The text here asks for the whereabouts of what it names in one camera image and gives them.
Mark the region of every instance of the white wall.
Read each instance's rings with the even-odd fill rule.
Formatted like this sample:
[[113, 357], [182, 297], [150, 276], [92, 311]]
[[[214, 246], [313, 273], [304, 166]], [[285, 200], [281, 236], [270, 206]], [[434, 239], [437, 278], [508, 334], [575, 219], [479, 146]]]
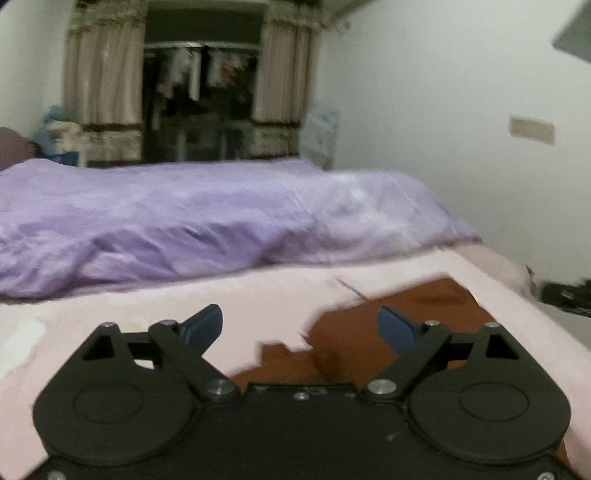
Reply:
[[[551, 43], [580, 0], [376, 0], [323, 37], [317, 97], [342, 110], [339, 168], [429, 184], [542, 277], [591, 277], [591, 64]], [[551, 147], [509, 116], [557, 127]]]
[[64, 35], [74, 0], [9, 0], [0, 10], [0, 127], [29, 136], [61, 103]]

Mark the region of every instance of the pillow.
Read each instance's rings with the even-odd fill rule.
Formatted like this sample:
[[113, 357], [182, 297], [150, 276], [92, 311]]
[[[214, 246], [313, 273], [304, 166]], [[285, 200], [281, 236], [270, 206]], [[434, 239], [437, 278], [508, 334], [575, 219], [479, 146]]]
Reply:
[[34, 158], [35, 144], [9, 128], [0, 128], [0, 171]]

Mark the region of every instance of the pink bedsheet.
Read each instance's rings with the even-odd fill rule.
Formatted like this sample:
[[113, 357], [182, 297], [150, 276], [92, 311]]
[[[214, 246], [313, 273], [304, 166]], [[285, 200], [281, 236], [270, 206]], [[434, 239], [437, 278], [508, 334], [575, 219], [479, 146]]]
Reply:
[[[579, 474], [591, 479], [591, 352], [531, 303], [452, 251], [357, 267], [280, 267], [129, 293], [0, 306], [0, 473], [17, 480], [46, 458], [31, 406], [100, 322], [118, 322], [124, 331], [143, 330], [160, 319], [183, 320], [217, 303], [225, 327], [206, 358], [231, 374], [255, 362], [258, 342], [303, 347], [300, 333], [319, 311], [359, 301], [355, 291], [377, 296], [443, 275], [468, 288], [567, 394], [573, 411], [565, 438], [569, 458]], [[19, 352], [20, 358], [15, 360], [11, 352]]]

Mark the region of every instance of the black object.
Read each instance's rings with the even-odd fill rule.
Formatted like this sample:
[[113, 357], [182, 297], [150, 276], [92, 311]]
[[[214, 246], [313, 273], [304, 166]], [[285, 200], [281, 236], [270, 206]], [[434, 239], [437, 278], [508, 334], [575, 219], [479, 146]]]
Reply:
[[[35, 403], [50, 458], [28, 479], [578, 478], [554, 453], [567, 398], [502, 326], [451, 333], [387, 307], [379, 325], [404, 354], [362, 391], [250, 385], [240, 396], [202, 358], [219, 307], [147, 333], [103, 324]], [[467, 363], [446, 370], [452, 360]]]
[[546, 282], [540, 287], [540, 301], [565, 312], [591, 317], [591, 280], [580, 285]]

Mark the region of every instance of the bed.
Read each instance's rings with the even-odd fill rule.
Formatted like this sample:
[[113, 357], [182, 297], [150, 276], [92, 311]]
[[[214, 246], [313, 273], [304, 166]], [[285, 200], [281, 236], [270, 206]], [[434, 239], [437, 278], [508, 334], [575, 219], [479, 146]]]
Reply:
[[478, 240], [414, 178], [299, 159], [109, 170], [32, 159], [0, 173], [0, 192], [0, 296], [20, 299]]
[[206, 359], [227, 375], [256, 363], [260, 342], [304, 348], [301, 333], [320, 312], [357, 304], [408, 286], [449, 276], [467, 288], [564, 390], [572, 406], [565, 438], [569, 459], [591, 478], [591, 352], [522, 296], [453, 249], [412, 258], [341, 267], [280, 266], [128, 292], [0, 306], [0, 472], [17, 480], [46, 457], [30, 407], [60, 365], [100, 322], [144, 330], [167, 318], [183, 320], [217, 303], [220, 339]]
[[468, 288], [569, 396], [566, 446], [591, 478], [589, 392], [573, 369], [591, 371], [591, 355], [523, 298], [527, 269], [481, 245], [416, 179], [299, 159], [111, 170], [33, 159], [0, 173], [0, 191], [7, 480], [44, 460], [30, 408], [98, 323], [140, 331], [217, 303], [225, 329], [206, 358], [232, 375], [256, 363], [260, 342], [305, 348], [320, 311], [441, 276]]

